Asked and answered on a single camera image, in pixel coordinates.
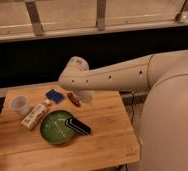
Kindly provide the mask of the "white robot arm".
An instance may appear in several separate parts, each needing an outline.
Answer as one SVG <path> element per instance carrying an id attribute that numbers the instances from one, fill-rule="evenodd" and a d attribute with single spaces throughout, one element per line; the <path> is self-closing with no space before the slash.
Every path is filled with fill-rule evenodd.
<path id="1" fill-rule="evenodd" d="M 188 171 L 188 50 L 147 55 L 91 70 L 73 57 L 58 79 L 66 90 L 146 91 L 137 171 Z"/>

